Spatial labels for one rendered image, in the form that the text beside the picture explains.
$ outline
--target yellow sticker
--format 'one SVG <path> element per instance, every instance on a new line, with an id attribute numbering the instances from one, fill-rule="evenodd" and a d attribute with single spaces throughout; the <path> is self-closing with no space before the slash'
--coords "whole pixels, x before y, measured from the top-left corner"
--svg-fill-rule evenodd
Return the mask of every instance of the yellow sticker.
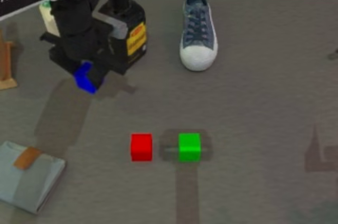
<path id="1" fill-rule="evenodd" d="M 146 25 L 142 22 L 134 28 L 127 40 L 128 56 L 133 55 L 147 41 Z"/>

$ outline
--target bottle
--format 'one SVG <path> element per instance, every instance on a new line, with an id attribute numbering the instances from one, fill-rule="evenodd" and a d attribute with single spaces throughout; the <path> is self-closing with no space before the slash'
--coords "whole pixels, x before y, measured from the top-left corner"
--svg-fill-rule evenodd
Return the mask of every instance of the bottle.
<path id="1" fill-rule="evenodd" d="M 124 74 L 146 53 L 144 9 L 134 0 L 100 0 L 93 18 L 102 47 L 100 59 Z"/>

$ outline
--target blue sneaker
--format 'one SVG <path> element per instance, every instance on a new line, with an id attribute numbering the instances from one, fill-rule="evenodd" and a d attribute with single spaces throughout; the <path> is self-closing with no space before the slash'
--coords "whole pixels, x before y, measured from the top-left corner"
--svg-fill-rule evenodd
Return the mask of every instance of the blue sneaker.
<path id="1" fill-rule="evenodd" d="M 206 0 L 186 0 L 183 12 L 181 61 L 191 71 L 204 71 L 211 67 L 218 52 L 210 5 Z"/>

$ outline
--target cube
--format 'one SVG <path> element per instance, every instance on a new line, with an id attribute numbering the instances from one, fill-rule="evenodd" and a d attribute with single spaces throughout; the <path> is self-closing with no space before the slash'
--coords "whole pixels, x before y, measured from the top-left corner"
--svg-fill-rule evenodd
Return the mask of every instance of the cube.
<path id="1" fill-rule="evenodd" d="M 199 162 L 201 160 L 201 139 L 199 133 L 179 134 L 179 161 Z"/>
<path id="2" fill-rule="evenodd" d="M 150 133 L 134 133 L 130 144 L 133 162 L 150 162 L 153 159 L 153 137 Z"/>

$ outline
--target gray cloth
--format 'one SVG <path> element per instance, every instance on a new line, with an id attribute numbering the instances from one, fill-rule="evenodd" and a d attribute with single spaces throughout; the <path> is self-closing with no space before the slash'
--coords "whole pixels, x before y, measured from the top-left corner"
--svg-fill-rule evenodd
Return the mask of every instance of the gray cloth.
<path id="1" fill-rule="evenodd" d="M 13 164 L 25 150 L 12 142 L 0 146 L 0 200 L 36 214 L 64 170 L 65 161 L 42 154 L 27 170 L 20 170 Z"/>

